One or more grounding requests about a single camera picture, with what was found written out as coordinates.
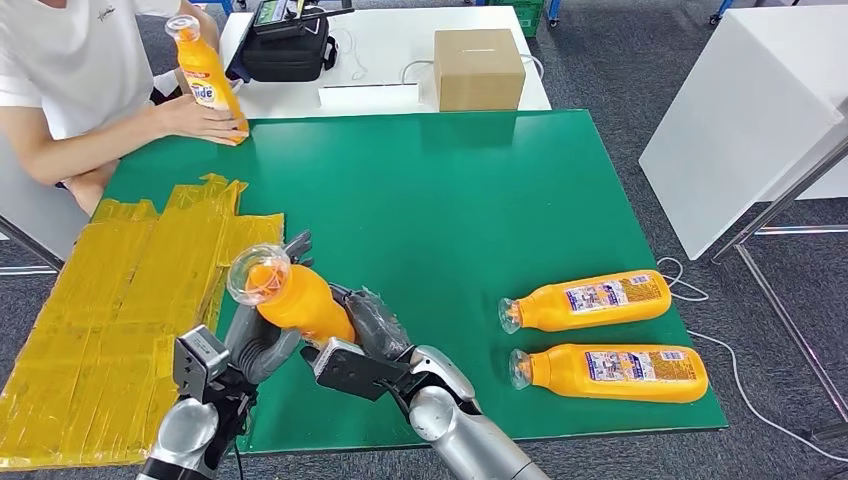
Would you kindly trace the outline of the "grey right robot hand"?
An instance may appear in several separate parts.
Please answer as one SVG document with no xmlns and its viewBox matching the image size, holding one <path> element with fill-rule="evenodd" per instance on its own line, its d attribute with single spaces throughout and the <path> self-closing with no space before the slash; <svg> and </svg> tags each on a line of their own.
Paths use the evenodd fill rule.
<svg viewBox="0 0 848 480">
<path fill-rule="evenodd" d="M 397 361 L 413 347 L 397 316 L 379 295 L 365 287 L 354 290 L 336 283 L 329 286 L 333 299 L 345 310 L 356 332 L 357 343 L 366 354 Z"/>
</svg>

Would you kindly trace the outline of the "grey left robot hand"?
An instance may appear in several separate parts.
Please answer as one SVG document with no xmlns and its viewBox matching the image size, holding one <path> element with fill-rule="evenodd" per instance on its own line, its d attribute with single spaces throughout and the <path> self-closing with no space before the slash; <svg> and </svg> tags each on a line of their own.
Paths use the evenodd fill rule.
<svg viewBox="0 0 848 480">
<path fill-rule="evenodd" d="M 233 260 L 227 274 L 226 288 L 238 303 L 224 344 L 231 353 L 231 363 L 254 385 L 267 380 L 295 351 L 302 334 L 295 328 L 281 328 L 266 320 L 258 310 L 262 298 L 246 287 L 252 266 L 261 266 L 265 253 L 284 253 L 296 265 L 309 266 L 305 257 L 311 249 L 310 230 L 299 233 L 286 244 L 258 244 Z"/>
</svg>

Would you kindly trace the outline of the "person's right hand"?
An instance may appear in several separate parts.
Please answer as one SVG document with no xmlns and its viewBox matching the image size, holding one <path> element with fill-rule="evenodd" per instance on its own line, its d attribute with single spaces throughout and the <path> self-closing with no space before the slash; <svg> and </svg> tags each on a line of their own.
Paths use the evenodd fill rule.
<svg viewBox="0 0 848 480">
<path fill-rule="evenodd" d="M 159 137 L 181 136 L 235 146 L 249 135 L 246 121 L 230 110 L 200 105 L 183 95 L 149 110 Z"/>
</svg>

